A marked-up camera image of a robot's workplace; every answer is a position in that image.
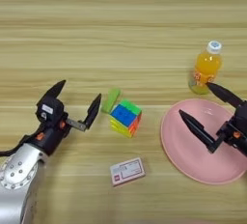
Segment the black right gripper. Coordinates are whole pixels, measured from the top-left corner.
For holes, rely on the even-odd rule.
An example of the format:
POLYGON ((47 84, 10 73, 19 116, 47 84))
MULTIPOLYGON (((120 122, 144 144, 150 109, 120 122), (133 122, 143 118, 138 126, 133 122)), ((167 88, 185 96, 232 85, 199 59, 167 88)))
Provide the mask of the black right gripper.
MULTIPOLYGON (((234 108, 243 103, 241 98, 218 84, 207 82, 206 85, 213 94, 234 108)), ((247 156, 247 126, 238 126, 236 120, 230 118, 217 131, 218 138, 214 139, 194 117, 182 110, 179 110, 179 114, 189 130, 206 146, 210 153, 213 154, 224 141, 247 156)))

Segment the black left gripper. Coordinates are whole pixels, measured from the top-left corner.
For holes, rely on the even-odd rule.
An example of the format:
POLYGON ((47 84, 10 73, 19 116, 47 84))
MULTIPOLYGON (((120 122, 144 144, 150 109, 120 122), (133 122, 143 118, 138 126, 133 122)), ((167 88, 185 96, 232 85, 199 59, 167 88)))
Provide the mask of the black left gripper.
MULTIPOLYGON (((62 92, 65 84, 65 80, 57 82, 46 91, 41 100, 44 100, 45 98, 56 98, 62 92)), ((91 127, 98 113, 100 102, 101 94, 98 94, 88 109, 88 115, 84 120, 84 123, 72 119, 61 119, 55 124, 42 121, 36 132, 27 136, 24 142, 34 146, 46 155, 52 155, 61 141, 69 135, 72 128, 85 131, 87 128, 91 127)))

